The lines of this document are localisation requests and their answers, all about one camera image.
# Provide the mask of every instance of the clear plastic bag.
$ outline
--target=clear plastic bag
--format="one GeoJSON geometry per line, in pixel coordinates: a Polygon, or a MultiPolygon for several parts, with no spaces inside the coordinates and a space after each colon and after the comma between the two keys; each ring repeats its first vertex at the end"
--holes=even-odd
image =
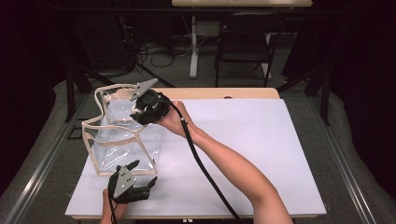
{"type": "Polygon", "coordinates": [[[81,122],[85,146],[96,173],[112,175],[117,165],[139,160],[133,175],[156,175],[163,127],[141,125],[130,114],[137,85],[116,84],[99,88],[94,99],[100,116],[81,122]]]}

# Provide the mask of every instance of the table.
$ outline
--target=table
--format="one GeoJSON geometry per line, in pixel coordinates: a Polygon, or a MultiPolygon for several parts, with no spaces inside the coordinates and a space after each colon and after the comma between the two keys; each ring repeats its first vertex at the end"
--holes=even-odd
{"type": "MultiPolygon", "coordinates": [[[[311,7],[311,0],[172,0],[174,7],[311,7]]],[[[197,21],[192,16],[191,21],[191,67],[190,78],[197,78],[198,48],[197,48],[197,21]]],[[[267,64],[262,64],[266,73],[267,64]]]]}
{"type": "MultiPolygon", "coordinates": [[[[183,99],[198,126],[258,166],[276,186],[292,217],[326,214],[289,112],[275,89],[155,90],[171,99],[183,99]],[[222,99],[226,96],[233,99],[222,99]]],[[[199,148],[197,151],[237,214],[252,217],[248,199],[199,148]]],[[[184,138],[164,130],[158,167],[157,184],[151,189],[150,198],[131,203],[126,217],[233,218],[205,179],[184,138]]],[[[145,186],[152,177],[137,176],[137,187],[145,186]]],[[[102,190],[107,182],[108,176],[96,175],[87,159],[65,214],[77,219],[100,218],[102,190]]]]}

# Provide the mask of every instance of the human arm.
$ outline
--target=human arm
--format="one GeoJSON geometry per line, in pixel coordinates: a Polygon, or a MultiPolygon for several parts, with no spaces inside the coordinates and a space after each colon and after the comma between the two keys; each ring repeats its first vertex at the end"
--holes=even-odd
{"type": "MultiPolygon", "coordinates": [[[[119,203],[118,205],[113,201],[113,207],[116,207],[115,214],[117,220],[119,220],[125,213],[126,208],[128,207],[128,203],[119,203]]],[[[100,224],[112,224],[111,222],[111,209],[110,203],[108,200],[108,191],[107,189],[103,190],[103,208],[102,208],[102,218],[100,220],[100,224]]]]}
{"type": "MultiPolygon", "coordinates": [[[[198,146],[221,170],[228,180],[241,190],[250,200],[256,224],[292,223],[285,205],[276,188],[268,178],[250,161],[233,149],[218,142],[197,127],[182,102],[174,105],[187,121],[192,142],[198,146]]],[[[186,137],[180,122],[180,116],[174,108],[158,121],[158,124],[169,131],[186,137]]]]}

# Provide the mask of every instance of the black cable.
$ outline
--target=black cable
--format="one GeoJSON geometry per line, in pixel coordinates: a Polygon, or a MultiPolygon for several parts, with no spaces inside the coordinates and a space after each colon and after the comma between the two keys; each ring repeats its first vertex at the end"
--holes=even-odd
{"type": "Polygon", "coordinates": [[[108,203],[110,205],[110,210],[111,210],[111,223],[117,224],[117,217],[116,217],[116,213],[115,213],[115,210],[117,207],[113,208],[113,199],[112,199],[110,193],[108,192],[108,187],[107,187],[107,197],[108,197],[108,203]]]}
{"type": "Polygon", "coordinates": [[[194,143],[192,142],[191,139],[191,135],[189,132],[189,128],[187,127],[188,123],[186,122],[186,120],[184,119],[183,115],[181,114],[180,110],[172,103],[172,102],[168,102],[168,101],[152,101],[152,102],[148,102],[149,103],[166,103],[169,104],[170,106],[172,106],[176,112],[178,113],[178,115],[180,116],[180,121],[181,121],[181,125],[183,127],[184,133],[186,134],[186,139],[189,143],[191,152],[193,157],[195,158],[196,162],[198,163],[198,166],[201,168],[202,172],[204,173],[204,175],[206,176],[207,180],[210,182],[210,184],[212,185],[212,187],[215,189],[216,193],[220,196],[221,200],[223,201],[224,205],[228,208],[228,210],[231,212],[231,214],[233,214],[233,217],[241,224],[244,224],[245,222],[241,219],[240,216],[238,216],[238,214],[233,210],[233,208],[231,207],[231,205],[228,203],[227,199],[224,197],[224,195],[222,194],[221,190],[219,189],[218,185],[216,184],[216,182],[213,180],[212,176],[209,174],[209,172],[206,170],[206,168],[204,167],[204,164],[202,163],[201,159],[199,158],[199,155],[195,149],[194,143]]]}

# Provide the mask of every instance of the chair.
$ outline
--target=chair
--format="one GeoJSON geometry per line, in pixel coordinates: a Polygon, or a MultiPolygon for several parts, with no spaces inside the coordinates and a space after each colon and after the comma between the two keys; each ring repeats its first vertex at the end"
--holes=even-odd
{"type": "Polygon", "coordinates": [[[276,49],[276,40],[285,26],[283,17],[277,14],[234,13],[224,18],[219,26],[219,42],[215,59],[216,87],[219,85],[219,64],[267,63],[263,74],[266,87],[271,63],[276,49]]]}

